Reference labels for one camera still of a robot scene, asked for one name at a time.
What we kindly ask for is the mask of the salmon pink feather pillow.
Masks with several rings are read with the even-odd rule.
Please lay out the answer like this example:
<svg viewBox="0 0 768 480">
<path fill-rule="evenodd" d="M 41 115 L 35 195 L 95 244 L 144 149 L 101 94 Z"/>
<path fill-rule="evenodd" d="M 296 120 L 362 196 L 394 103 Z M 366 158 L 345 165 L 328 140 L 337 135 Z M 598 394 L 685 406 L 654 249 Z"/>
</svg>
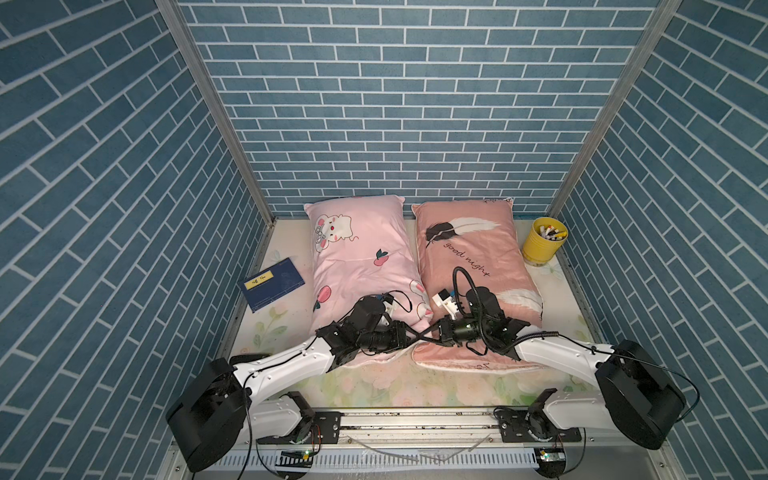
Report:
<svg viewBox="0 0 768 480">
<path fill-rule="evenodd" d="M 512 199 L 425 202 L 411 206 L 416 218 L 418 265 L 430 297 L 453 290 L 452 272 L 463 267 L 479 287 L 487 287 L 508 317 L 542 327 L 543 300 L 527 271 L 517 239 Z M 444 371 L 507 374 L 540 370 L 489 350 L 478 356 L 465 347 L 421 344 L 413 361 Z"/>
</svg>

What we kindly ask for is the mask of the light pink cartoon pillow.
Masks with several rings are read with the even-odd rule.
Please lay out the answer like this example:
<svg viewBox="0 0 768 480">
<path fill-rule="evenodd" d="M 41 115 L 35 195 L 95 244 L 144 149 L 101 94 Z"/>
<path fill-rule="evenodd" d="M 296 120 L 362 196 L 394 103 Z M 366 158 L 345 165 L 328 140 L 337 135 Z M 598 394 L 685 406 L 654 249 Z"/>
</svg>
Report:
<svg viewBox="0 0 768 480">
<path fill-rule="evenodd" d="M 311 333 L 340 319 L 361 297 L 388 294 L 394 300 L 388 307 L 391 318 L 406 322 L 418 333 L 413 345 L 426 338 L 433 309 L 410 249 L 403 207 L 399 196 L 306 205 L 312 227 Z M 409 348 L 378 356 L 360 354 L 341 367 L 385 362 Z"/>
</svg>

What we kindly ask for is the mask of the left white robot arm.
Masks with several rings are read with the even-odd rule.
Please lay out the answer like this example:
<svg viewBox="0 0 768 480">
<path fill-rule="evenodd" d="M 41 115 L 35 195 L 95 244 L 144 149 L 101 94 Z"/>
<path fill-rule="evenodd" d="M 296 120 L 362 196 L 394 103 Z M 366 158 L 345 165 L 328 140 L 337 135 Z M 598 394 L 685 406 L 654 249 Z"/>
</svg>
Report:
<svg viewBox="0 0 768 480">
<path fill-rule="evenodd" d="M 358 355 L 409 348 L 417 331 L 388 313 L 388 294 L 360 298 L 340 319 L 280 353 L 218 358 L 203 367 L 169 407 L 166 421 L 188 470 L 212 466 L 246 431 L 251 440 L 286 437 L 311 427 L 311 408 L 289 387 L 326 374 Z"/>
</svg>

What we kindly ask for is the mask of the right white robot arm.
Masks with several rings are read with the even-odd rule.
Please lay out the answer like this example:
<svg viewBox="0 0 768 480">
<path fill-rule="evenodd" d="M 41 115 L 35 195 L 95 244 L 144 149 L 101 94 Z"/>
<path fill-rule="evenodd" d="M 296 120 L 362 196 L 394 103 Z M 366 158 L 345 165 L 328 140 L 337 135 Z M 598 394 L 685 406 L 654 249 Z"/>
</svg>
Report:
<svg viewBox="0 0 768 480">
<path fill-rule="evenodd" d="M 656 364 L 636 342 L 616 346 L 573 340 L 504 314 L 485 287 L 434 297 L 447 314 L 436 326 L 444 346 L 481 341 L 487 352 L 550 367 L 594 386 L 594 391 L 544 390 L 529 406 L 525 422 L 534 438 L 550 441 L 571 429 L 615 430 L 633 443 L 659 449 L 686 412 L 686 399 L 672 371 Z"/>
</svg>

